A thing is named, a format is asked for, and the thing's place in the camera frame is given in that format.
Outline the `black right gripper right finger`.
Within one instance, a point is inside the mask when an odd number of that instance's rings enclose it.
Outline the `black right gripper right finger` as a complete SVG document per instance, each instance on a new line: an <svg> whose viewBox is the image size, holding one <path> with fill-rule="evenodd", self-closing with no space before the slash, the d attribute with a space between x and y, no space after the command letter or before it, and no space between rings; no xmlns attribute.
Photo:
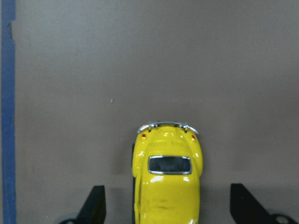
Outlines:
<svg viewBox="0 0 299 224"><path fill-rule="evenodd" d="M270 214L240 183L230 187L230 213L236 224L271 224Z"/></svg>

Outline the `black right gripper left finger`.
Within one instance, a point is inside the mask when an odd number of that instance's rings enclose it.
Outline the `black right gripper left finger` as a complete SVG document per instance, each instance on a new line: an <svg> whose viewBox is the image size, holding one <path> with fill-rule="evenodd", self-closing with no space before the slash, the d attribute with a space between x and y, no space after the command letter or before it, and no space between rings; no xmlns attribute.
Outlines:
<svg viewBox="0 0 299 224"><path fill-rule="evenodd" d="M106 218L106 197L103 185L94 186L75 219L76 224L103 224Z"/></svg>

